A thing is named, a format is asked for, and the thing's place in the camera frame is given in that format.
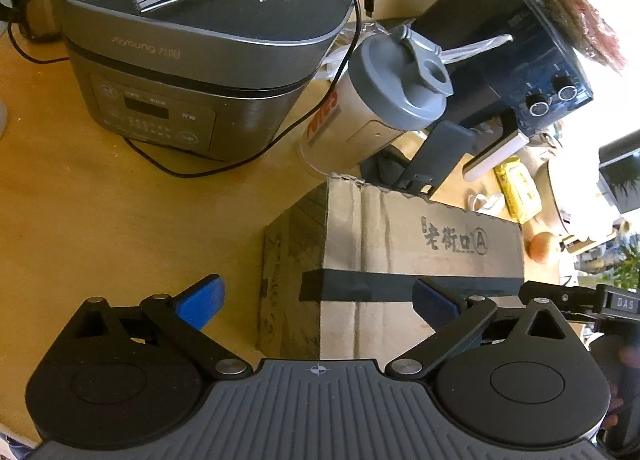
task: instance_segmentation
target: gray ribbed platform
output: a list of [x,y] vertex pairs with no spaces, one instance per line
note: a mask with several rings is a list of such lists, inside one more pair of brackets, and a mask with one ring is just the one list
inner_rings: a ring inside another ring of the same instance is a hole
[[142,446],[85,451],[47,442],[30,460],[602,460],[588,442],[548,452],[488,445],[446,420],[416,382],[372,361],[267,360],[220,382],[184,426]]

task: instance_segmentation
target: wooden table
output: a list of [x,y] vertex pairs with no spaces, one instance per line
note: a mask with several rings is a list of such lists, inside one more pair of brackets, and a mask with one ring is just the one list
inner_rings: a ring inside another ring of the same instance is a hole
[[[29,46],[52,58],[62,45]],[[323,90],[312,84],[289,119]],[[206,328],[252,363],[257,340],[262,231],[317,183],[298,161],[298,133],[254,163],[204,179],[174,179],[151,167],[87,113],[68,63],[38,66],[0,38],[0,98],[9,123],[0,139],[0,423],[37,439],[24,405],[33,369],[82,300],[136,305],[176,294],[209,273],[225,278],[224,309]],[[177,171],[210,164],[145,148]],[[460,170],[434,199],[464,206],[492,175],[466,183]],[[558,279],[526,260],[526,276]]]

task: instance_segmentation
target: cardboard box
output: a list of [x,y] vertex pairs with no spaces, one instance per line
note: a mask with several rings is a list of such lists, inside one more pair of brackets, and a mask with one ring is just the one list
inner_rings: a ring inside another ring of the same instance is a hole
[[433,332],[412,309],[421,276],[462,296],[517,294],[520,227],[332,177],[266,229],[258,348],[384,366]]

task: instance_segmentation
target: metal screw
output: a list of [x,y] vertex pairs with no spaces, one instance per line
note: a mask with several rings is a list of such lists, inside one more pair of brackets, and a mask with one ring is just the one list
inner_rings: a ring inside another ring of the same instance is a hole
[[396,359],[391,363],[391,369],[400,375],[415,375],[422,370],[422,365],[415,359]]
[[216,370],[225,375],[238,375],[246,370],[246,363],[239,359],[223,359],[216,363]]

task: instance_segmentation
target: onion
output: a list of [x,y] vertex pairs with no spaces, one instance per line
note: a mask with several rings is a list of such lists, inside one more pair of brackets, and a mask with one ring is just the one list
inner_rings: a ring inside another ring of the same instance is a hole
[[538,233],[529,242],[530,258],[541,265],[554,265],[560,259],[560,239],[553,233]]

